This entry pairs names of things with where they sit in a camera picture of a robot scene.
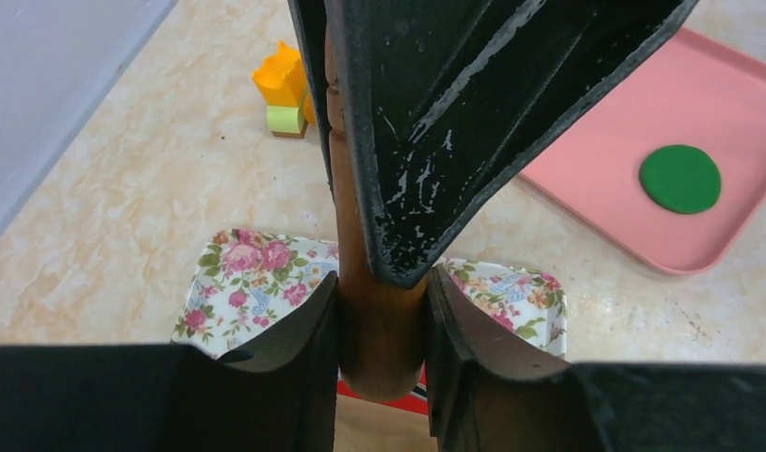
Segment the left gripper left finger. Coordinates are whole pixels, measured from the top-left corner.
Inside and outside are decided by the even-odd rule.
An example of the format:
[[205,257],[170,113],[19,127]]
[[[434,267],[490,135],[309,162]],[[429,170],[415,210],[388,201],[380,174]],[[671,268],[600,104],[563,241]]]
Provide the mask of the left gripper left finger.
[[218,359],[182,344],[0,346],[0,451],[331,450],[336,282]]

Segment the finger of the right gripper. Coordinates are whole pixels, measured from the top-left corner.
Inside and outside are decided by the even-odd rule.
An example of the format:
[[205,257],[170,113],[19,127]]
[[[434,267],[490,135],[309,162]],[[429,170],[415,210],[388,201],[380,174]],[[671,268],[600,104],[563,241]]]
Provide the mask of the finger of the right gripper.
[[329,1],[367,265],[416,284],[692,1]]
[[326,14],[322,0],[288,0],[294,31],[308,79],[316,115],[318,137],[328,181],[333,180],[329,147],[331,126],[328,121],[325,76]]

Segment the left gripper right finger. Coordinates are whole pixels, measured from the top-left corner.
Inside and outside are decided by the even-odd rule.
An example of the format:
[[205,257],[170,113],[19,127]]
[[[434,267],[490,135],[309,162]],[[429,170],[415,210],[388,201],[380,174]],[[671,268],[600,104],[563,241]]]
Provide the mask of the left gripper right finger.
[[442,451],[766,451],[766,365],[568,363],[430,273],[426,379]]

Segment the wooden rolling pin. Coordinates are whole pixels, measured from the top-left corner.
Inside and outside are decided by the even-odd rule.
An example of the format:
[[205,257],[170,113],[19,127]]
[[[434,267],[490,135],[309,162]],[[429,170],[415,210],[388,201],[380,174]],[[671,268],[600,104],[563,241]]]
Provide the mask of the wooden rolling pin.
[[423,368],[427,283],[400,288],[379,280],[369,269],[330,36],[325,38],[325,76],[338,239],[340,372],[364,400],[397,399],[418,383]]

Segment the red dough piece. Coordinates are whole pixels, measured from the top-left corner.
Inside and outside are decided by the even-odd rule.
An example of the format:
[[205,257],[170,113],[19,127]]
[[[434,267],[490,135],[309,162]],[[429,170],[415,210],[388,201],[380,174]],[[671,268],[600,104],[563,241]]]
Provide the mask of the red dough piece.
[[[362,399],[357,395],[345,382],[340,371],[337,372],[337,393],[343,396],[349,396],[356,399]],[[427,393],[427,375],[425,368],[421,369],[421,375],[418,383],[412,388],[412,390],[402,397],[397,399],[370,399],[370,402],[378,405],[384,405],[390,408],[412,412],[420,415],[428,415],[428,393]]]

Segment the green dough disc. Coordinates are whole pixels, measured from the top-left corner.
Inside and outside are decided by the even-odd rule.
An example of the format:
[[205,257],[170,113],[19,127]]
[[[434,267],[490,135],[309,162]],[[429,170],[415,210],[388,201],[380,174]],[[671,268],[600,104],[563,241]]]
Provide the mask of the green dough disc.
[[722,193],[722,175],[703,150],[685,144],[660,147],[641,163],[638,179],[659,207],[679,215],[695,215],[714,207]]

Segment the orange crown-shaped toy block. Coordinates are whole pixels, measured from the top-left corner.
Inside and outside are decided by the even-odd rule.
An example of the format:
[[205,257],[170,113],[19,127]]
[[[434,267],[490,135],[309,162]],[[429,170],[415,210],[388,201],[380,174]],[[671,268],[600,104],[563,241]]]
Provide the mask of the orange crown-shaped toy block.
[[308,125],[316,124],[308,79],[300,51],[280,41],[252,73],[252,81],[266,106],[301,106]]

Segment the yellow-green block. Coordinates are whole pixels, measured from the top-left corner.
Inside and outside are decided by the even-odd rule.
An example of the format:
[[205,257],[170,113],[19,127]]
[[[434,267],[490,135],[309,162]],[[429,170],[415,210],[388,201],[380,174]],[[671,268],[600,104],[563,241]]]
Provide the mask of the yellow-green block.
[[275,137],[304,138],[307,121],[301,106],[268,105],[267,127]]

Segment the floral rectangular tray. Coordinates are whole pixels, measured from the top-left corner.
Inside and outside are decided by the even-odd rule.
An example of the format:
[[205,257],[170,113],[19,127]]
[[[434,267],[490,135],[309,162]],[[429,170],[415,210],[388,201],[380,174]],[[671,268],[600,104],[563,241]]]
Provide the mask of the floral rectangular tray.
[[[566,353],[566,296],[537,269],[442,257],[466,297],[498,324],[551,355]],[[333,241],[245,229],[217,233],[199,258],[171,339],[218,358],[298,309],[338,270]]]

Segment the pink plastic tray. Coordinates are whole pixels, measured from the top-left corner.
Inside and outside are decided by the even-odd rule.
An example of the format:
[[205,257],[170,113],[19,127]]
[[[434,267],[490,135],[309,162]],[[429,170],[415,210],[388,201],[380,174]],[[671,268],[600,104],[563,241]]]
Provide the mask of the pink plastic tray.
[[683,29],[521,177],[649,266],[715,266],[766,197],[766,64]]

